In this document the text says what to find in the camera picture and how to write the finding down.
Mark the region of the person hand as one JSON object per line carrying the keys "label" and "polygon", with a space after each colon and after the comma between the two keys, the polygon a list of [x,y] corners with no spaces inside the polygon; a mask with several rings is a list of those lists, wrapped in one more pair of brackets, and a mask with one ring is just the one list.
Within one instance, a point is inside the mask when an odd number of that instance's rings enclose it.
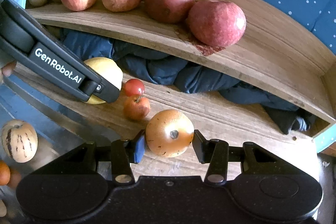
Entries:
{"label": "person hand", "polygon": [[9,77],[13,73],[16,65],[17,62],[13,61],[0,69],[0,84],[3,84],[3,80],[5,77]]}

